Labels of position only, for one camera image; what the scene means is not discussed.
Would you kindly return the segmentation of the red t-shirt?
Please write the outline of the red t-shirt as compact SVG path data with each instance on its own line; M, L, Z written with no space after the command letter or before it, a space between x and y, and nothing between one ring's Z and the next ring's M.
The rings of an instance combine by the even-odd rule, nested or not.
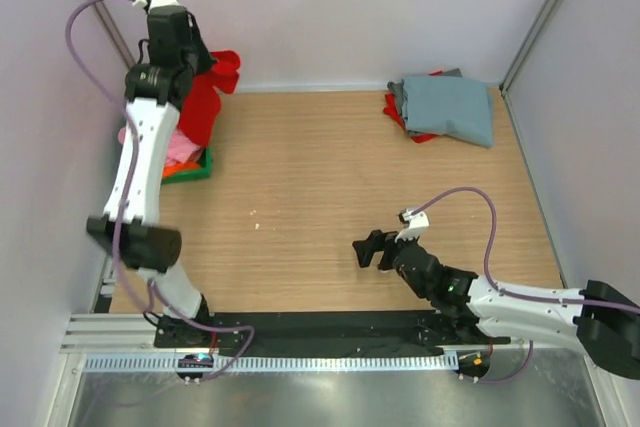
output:
M404 133L416 144L429 142L438 137L433 133L421 133L409 131L406 129L404 118L402 117L403 105L403 87L398 83L389 81L387 83L387 92L384 95L385 107L382 112L399 125Z
M221 111L220 93L233 94L240 77L241 59L233 50L212 52L215 65L194 78L180 114L178 129L195 145L207 147Z

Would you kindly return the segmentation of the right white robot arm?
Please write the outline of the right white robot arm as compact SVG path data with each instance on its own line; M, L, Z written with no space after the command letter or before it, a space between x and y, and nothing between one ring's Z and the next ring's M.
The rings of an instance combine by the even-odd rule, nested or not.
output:
M450 319L463 343L522 339L584 354L601 369L639 377L639 307L620 291L590 280L582 289L545 290L491 283L484 275L447 266L395 231L373 230L352 247L360 267L374 255L420 299Z

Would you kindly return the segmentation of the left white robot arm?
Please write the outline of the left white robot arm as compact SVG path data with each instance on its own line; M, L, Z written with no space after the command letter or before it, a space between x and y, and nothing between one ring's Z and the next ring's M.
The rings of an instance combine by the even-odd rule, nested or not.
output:
M89 236L109 250L119 279L137 273L148 298L136 302L156 325L158 344L199 347L212 334L204 295L189 280L179 257L178 230L159 223L159 194L170 138L197 75L212 60L193 14L178 3L150 6L147 47L125 76L125 132L116 179L104 210L86 222ZM164 307L152 317L153 300Z

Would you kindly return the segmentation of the pink t-shirt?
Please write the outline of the pink t-shirt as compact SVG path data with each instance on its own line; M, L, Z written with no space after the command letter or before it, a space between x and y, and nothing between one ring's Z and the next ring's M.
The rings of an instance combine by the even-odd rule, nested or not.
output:
M195 144L183 132L176 129L169 138L164 167L175 163L197 161L203 150L202 146Z

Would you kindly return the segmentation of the green plastic bin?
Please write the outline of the green plastic bin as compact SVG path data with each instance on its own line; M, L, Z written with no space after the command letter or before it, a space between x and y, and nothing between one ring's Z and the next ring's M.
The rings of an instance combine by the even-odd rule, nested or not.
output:
M200 157L197 161L193 161L201 165L201 168L197 171L191 172L182 172L175 176L169 177L167 179L163 179L162 184L172 184L172 183L181 183L181 182L190 182L190 181L199 181L208 179L211 177L212 169L213 169L213 158L211 154L211 150L206 148L202 151Z

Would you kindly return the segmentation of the orange t-shirt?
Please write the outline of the orange t-shirt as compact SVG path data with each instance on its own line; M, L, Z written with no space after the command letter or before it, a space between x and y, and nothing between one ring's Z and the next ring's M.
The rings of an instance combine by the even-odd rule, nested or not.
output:
M167 179L179 173L197 171L200 168L201 165L196 162L175 163L164 167L162 178Z

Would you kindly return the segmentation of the folded red t-shirt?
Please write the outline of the folded red t-shirt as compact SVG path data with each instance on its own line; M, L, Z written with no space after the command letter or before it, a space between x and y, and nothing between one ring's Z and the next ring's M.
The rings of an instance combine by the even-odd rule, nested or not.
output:
M399 125L404 133L416 144L429 142L438 137L433 133L421 133L409 131L406 129L404 118L402 117L403 105L403 87L398 83L389 81L387 83L387 92L384 95L385 107L382 112Z

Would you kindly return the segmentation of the folded dark grey t-shirt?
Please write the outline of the folded dark grey t-shirt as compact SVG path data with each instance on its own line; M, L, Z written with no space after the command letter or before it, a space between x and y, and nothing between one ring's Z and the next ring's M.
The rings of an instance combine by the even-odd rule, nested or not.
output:
M389 82L387 110L411 137L453 136L465 139L468 128L456 105L465 88L459 69L406 77Z

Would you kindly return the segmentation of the folded grey-blue t-shirt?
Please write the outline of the folded grey-blue t-shirt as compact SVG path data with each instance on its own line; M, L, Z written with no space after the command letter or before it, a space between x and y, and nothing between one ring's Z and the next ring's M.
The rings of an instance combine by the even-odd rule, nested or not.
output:
M449 136L484 148L494 145L488 86L451 76L410 76L402 82L402 117L411 132Z

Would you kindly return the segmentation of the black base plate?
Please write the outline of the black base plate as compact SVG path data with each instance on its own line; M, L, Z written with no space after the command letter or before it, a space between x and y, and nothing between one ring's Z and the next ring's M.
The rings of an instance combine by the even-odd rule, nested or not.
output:
M156 348L214 347L227 357L245 341L250 342L246 357L266 358L427 357L441 354L445 346L510 343L434 310L218 313L205 323L231 331L217 334L168 316L146 320L156 328Z

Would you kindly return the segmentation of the right aluminium corner post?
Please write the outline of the right aluminium corner post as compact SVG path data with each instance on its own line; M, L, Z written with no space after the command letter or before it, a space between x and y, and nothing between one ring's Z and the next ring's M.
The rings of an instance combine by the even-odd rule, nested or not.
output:
M562 2L563 0L543 1L499 86L499 90L503 97L507 95L509 89L516 81L534 47L538 43L547 25L551 22L555 12L558 10Z

